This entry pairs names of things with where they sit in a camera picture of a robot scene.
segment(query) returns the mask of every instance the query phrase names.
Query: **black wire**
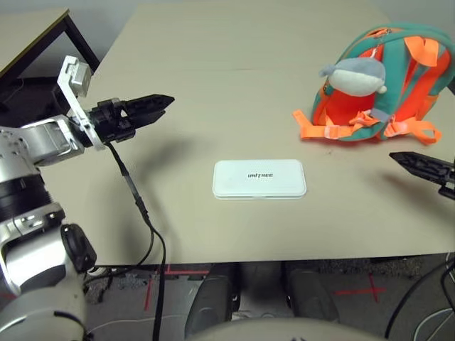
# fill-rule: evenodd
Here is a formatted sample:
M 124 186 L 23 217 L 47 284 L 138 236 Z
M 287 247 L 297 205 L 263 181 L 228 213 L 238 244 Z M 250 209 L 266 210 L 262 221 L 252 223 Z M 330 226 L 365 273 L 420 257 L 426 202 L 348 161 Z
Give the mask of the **black wire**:
M 425 280 L 428 279 L 432 274 L 436 273 L 438 270 L 440 270 L 440 268 L 446 266 L 453 260 L 455 260 L 455 257 L 436 266 L 434 269 L 432 269 L 431 271 L 429 271 L 425 275 L 423 275 L 421 278 L 419 278 L 419 280 L 417 282 L 412 284 L 412 286 L 409 288 L 409 290 L 406 292 L 406 294 L 402 297 L 401 301 L 398 303 L 397 307 L 393 311 L 393 314 L 389 319 L 389 323 L 387 324 L 387 328 L 385 329 L 384 338 L 386 338 L 386 339 L 389 338 L 390 331 L 392 330 L 393 324 L 395 323 L 395 320 L 397 319 L 398 314 L 400 313 L 402 308 L 405 306 L 407 300 L 409 300 L 411 295 L 417 290 L 417 288 L 419 288 L 419 286 L 422 283 L 424 283 Z
M 452 308 L 452 310 L 454 311 L 455 313 L 455 305 L 454 305 L 454 302 L 453 300 L 451 299 L 450 295 L 449 295 L 449 292 L 447 291 L 447 288 L 446 288 L 446 278 L 447 276 L 450 274 L 450 271 L 454 270 L 455 269 L 455 263 L 452 264 L 452 266 L 450 266 L 441 276 L 441 287 L 442 287 L 442 292 L 444 293 L 444 295 L 446 296 L 446 299 L 447 299 L 447 302 L 449 302 L 449 305 L 450 305 L 450 308 Z
M 91 279 L 87 280 L 86 282 L 84 282 L 84 284 L 86 285 L 86 284 L 88 284 L 92 281 L 96 281 L 97 279 L 100 279 L 100 278 L 120 276 L 122 274 L 130 272 L 131 270 L 134 270 L 134 269 L 138 268 L 139 266 L 141 266 L 142 263 L 144 263 L 144 261 L 150 255 L 151 249 L 154 244 L 154 234 L 156 234 L 163 246 L 163 258 L 161 260 L 161 265 L 160 265 L 160 269 L 159 269 L 159 290 L 158 290 L 158 299 L 156 301 L 155 322 L 154 322 L 154 331 L 153 331 L 152 340 L 159 341 L 159 333 L 160 333 L 160 329 L 161 329 L 161 319 L 163 316 L 163 306 L 164 306 L 164 288 L 165 288 L 164 269 L 166 267 L 166 243 L 164 242 L 164 239 L 160 235 L 160 233 L 158 231 L 156 231 L 156 229 L 152 225 L 152 223 L 150 221 L 149 213 L 147 212 L 147 208 L 145 207 L 144 201 L 142 200 L 141 195 L 139 194 L 139 191 L 137 190 L 133 180 L 131 179 L 131 176 L 129 175 L 127 167 L 122 162 L 119 154 L 117 153 L 114 146 L 110 142 L 108 142 L 106 144 L 106 146 L 110 149 L 110 151 L 112 152 L 112 155 L 114 156 L 115 161 L 119 165 L 120 173 L 125 178 L 128 186 L 129 186 L 129 189 L 132 192 L 134 201 L 136 203 L 137 208 L 139 209 L 139 211 L 141 213 L 142 219 L 144 220 L 144 222 L 150 229 L 150 233 L 151 233 L 150 245 L 149 245 L 149 248 L 148 248 L 147 252 L 145 253 L 144 257 L 142 257 L 142 259 L 136 265 L 130 266 L 127 269 L 125 269 L 123 271 L 119 271 L 117 273 L 110 273 L 107 275 L 102 275 L 102 276 L 97 276 L 97 277 L 91 278 Z

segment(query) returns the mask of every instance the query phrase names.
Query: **white bracket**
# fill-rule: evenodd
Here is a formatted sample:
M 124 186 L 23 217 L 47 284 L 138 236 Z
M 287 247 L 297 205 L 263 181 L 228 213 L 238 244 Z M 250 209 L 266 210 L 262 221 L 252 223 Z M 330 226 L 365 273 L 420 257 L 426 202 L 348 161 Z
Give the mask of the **white bracket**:
M 97 151 L 105 148 L 95 126 L 90 122 L 87 113 L 80 106 L 76 96 L 85 97 L 90 83 L 90 68 L 87 64 L 81 63 L 76 57 L 67 55 L 63 61 L 63 66 L 58 75 L 57 84 L 61 88 L 66 100 L 68 101 L 74 115 L 79 121 L 79 127 L 84 131 L 92 145 Z

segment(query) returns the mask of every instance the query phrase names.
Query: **backpack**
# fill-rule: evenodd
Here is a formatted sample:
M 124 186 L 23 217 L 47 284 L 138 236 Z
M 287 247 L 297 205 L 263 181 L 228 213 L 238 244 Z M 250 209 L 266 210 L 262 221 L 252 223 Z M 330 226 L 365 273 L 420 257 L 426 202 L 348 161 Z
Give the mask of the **backpack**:
M 328 77 L 311 122 L 301 110 L 293 113 L 301 138 L 358 141 L 413 134 L 424 144 L 437 142 L 441 133 L 422 119 L 453 79 L 454 57 L 454 44 L 438 28 L 394 23 L 370 29 L 320 73 Z

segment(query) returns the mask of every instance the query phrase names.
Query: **plush toy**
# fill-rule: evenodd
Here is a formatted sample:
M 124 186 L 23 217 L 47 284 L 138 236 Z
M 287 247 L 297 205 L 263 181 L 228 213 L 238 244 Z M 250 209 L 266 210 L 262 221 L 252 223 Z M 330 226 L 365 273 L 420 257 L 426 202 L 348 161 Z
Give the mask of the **plush toy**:
M 387 91 L 384 86 L 385 67 L 375 58 L 343 59 L 335 65 L 326 66 L 319 75 L 328 76 L 328 82 L 334 89 L 350 96 L 363 97 Z

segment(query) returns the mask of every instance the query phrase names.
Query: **table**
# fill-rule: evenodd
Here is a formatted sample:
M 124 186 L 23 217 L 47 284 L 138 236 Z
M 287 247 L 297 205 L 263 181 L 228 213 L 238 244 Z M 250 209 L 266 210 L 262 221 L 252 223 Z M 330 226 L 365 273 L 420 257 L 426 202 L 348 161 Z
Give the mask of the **table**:
M 428 115 L 443 133 L 382 143 L 300 141 L 291 117 L 309 112 L 334 63 L 387 18 L 363 0 L 229 1 L 138 7 L 95 73 L 85 108 L 159 93 L 176 101 L 155 124 L 116 145 L 163 233 L 169 263 L 335 259 L 455 250 L 455 205 L 388 153 L 451 160 L 454 97 Z M 217 200 L 223 159 L 296 158 L 300 200 Z M 95 248 L 99 265 L 133 264 L 149 232 L 108 150 L 43 168 L 47 189 Z M 160 260 L 155 246 L 147 260 Z
M 15 80 L 63 32 L 92 71 L 97 69 L 100 61 L 69 13 L 57 8 L 0 15 L 0 89 Z

